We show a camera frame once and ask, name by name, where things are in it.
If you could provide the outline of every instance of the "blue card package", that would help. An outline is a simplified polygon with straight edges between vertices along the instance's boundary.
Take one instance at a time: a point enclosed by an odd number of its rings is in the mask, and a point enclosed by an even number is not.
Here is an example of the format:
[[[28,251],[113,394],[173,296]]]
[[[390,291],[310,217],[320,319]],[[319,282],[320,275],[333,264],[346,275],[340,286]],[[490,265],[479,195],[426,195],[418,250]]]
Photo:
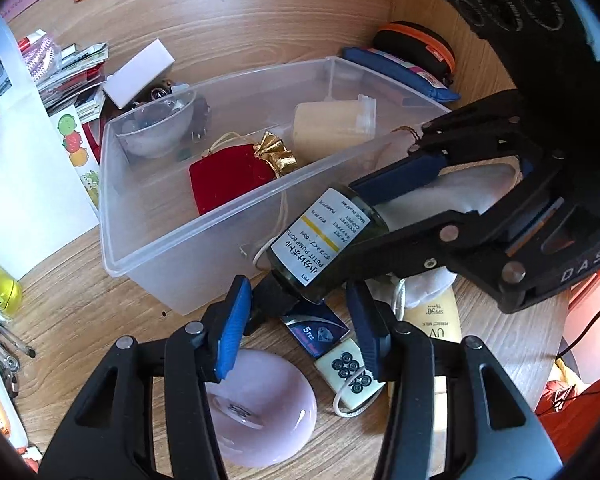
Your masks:
[[[326,354],[349,333],[347,325],[325,303],[301,301],[280,319],[315,358]]]

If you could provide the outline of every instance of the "dark glass bottle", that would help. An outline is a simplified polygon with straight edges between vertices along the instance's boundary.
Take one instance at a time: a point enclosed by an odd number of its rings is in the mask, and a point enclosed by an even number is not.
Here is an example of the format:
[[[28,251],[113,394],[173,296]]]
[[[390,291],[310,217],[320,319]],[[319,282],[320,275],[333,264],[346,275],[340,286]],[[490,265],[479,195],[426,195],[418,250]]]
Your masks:
[[[272,272],[300,296],[319,303],[332,289],[334,269],[354,240],[389,231],[376,210],[351,188],[331,186],[267,250]]]

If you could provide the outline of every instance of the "plastic bin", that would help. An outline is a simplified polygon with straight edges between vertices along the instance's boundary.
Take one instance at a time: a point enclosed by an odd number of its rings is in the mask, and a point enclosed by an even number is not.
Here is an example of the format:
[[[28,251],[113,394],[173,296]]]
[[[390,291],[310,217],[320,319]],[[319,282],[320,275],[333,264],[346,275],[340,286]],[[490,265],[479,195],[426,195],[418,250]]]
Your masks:
[[[167,155],[145,158],[125,150],[126,141],[116,135],[121,121],[114,120],[102,142],[104,267],[111,276],[129,276],[180,314],[225,294],[236,274],[256,276],[254,254],[330,184],[348,184],[374,171],[380,160],[384,165],[406,156],[405,132],[392,130],[418,129],[446,112],[413,89],[337,57],[222,76],[192,90],[210,107],[201,139],[186,136]],[[216,139],[235,131],[259,140],[268,129],[292,149],[297,104],[355,100],[359,94],[377,100],[374,139],[198,215],[188,170]]]

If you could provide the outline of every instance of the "black cable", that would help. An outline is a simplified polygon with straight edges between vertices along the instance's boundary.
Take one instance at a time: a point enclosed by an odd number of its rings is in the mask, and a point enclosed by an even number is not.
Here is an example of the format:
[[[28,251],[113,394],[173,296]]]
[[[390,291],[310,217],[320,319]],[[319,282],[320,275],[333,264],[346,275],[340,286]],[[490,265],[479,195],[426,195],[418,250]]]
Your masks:
[[[588,395],[595,395],[595,394],[600,394],[600,390],[597,390],[597,391],[595,391],[595,392],[590,392],[589,390],[586,390],[586,391],[582,392],[581,394],[579,394],[579,395],[576,395],[575,397],[571,397],[571,399],[556,400],[556,401],[555,401],[555,402],[552,404],[552,406],[551,406],[550,408],[547,408],[546,410],[544,410],[544,412],[542,412],[542,413],[540,413],[539,415],[536,415],[536,416],[543,416],[545,413],[548,413],[548,412],[550,412],[551,410],[554,410],[554,409],[555,409],[555,407],[556,407],[558,404],[564,404],[564,403],[566,403],[566,402],[571,402],[572,400],[579,399],[580,397],[586,397],[586,396],[588,396]]]
[[[593,324],[600,319],[600,310],[598,311],[598,313],[593,317],[593,319],[591,319],[591,321],[589,321],[589,324],[585,327],[585,329],[580,333],[580,335],[574,339],[573,343],[571,343],[569,346],[567,346],[567,348],[565,348],[562,352],[560,352],[555,358],[556,359],[560,359],[563,355],[565,355],[567,352],[569,352],[574,346],[576,346],[581,339],[587,335],[587,332],[589,331],[589,329],[593,326]]]

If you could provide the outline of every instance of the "blue gripper pad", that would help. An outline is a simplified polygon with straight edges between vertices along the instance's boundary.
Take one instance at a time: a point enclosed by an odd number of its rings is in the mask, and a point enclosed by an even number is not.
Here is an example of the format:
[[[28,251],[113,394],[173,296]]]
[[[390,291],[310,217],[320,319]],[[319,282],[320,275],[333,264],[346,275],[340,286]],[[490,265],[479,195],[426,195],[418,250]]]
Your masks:
[[[432,182],[446,168],[444,155],[414,153],[349,184],[369,205],[382,204]]]
[[[240,349],[244,326],[251,311],[251,283],[246,276],[236,276],[223,302],[228,308],[228,316],[218,338],[216,376],[226,377],[234,368],[235,358]]]
[[[365,282],[349,280],[346,297],[365,367],[377,381],[383,382],[384,361],[391,350],[389,329]]]

